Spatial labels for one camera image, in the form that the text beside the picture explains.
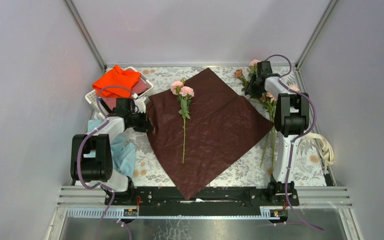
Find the peach fake flower stem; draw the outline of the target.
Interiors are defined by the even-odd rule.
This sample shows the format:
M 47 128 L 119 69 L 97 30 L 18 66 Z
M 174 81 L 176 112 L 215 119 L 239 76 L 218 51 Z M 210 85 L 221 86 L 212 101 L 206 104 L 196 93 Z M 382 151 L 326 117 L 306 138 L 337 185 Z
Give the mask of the peach fake flower stem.
M 270 92 L 266 92 L 262 95 L 262 97 L 258 100 L 258 102 L 263 106 L 263 108 L 268 112 L 269 120 L 271 122 L 275 121 L 275 112 L 276 112 L 276 104 L 277 100 L 273 94 Z M 268 152 L 268 148 L 271 149 L 270 153 L 270 161 L 271 161 L 271 169 L 274 170 L 275 166 L 275 150 L 276 150 L 276 141 L 277 141 L 277 132 L 275 127 L 269 131 L 268 136 L 265 139 L 264 149 L 261 156 L 260 167 L 263 166 L 264 160 L 266 158 L 266 154 Z

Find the pink fake flower bunch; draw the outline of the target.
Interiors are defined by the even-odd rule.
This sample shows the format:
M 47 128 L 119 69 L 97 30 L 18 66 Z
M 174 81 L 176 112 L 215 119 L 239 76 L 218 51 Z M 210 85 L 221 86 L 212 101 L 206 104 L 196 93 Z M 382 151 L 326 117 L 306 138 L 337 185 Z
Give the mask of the pink fake flower bunch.
M 248 71 L 248 73 L 250 73 L 250 74 L 256 74 L 257 73 L 257 64 L 259 63 L 259 62 L 261 62 L 260 60 L 258 60 L 258 59 L 254 59 L 254 60 L 252 60 L 250 63 L 249 63 L 249 65 L 248 65 L 248 67 L 247 67 L 247 71 Z

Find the dried brown fake flower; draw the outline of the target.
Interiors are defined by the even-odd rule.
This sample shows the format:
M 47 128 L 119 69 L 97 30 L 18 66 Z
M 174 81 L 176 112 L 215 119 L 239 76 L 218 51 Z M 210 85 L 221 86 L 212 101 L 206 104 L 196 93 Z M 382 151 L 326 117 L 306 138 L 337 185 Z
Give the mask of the dried brown fake flower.
M 249 88 L 249 83 L 250 81 L 246 79 L 243 70 L 242 69 L 237 69 L 234 72 L 234 76 L 241 82 L 242 84 L 242 91 L 247 94 L 248 88 Z

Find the dark red wrapping paper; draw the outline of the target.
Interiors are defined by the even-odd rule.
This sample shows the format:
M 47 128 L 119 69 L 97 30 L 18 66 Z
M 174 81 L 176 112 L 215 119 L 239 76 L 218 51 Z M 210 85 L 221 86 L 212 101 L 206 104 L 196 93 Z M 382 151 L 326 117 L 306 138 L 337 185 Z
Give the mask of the dark red wrapping paper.
M 194 90 L 190 118 L 170 90 L 146 106 L 151 148 L 181 195 L 189 200 L 254 147 L 273 127 L 242 95 L 206 68 L 185 84 Z

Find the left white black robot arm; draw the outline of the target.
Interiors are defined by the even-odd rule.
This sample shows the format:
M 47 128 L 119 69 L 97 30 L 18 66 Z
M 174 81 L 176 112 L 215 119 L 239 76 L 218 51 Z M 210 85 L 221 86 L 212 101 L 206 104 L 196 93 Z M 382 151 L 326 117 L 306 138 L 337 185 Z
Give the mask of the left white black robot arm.
M 125 130 L 153 131 L 146 113 L 148 97 L 117 98 L 113 110 L 103 122 L 89 133 L 76 134 L 71 143 L 70 175 L 73 180 L 92 190 L 101 187 L 116 193 L 116 199 L 124 206 L 132 204 L 135 192 L 129 186 L 131 178 L 113 167 L 111 142 Z

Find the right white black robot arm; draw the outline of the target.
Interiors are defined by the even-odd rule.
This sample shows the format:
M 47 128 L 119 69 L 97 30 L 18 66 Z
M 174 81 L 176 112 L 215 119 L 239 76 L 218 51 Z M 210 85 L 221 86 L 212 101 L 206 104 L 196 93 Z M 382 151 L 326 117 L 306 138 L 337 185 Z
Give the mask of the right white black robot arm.
M 279 150 L 272 181 L 289 184 L 293 181 L 294 146 L 310 124 L 308 95 L 283 83 L 282 76 L 273 72 L 268 60 L 255 60 L 249 69 L 251 77 L 245 94 L 264 102 L 271 111 L 271 121 L 278 135 Z

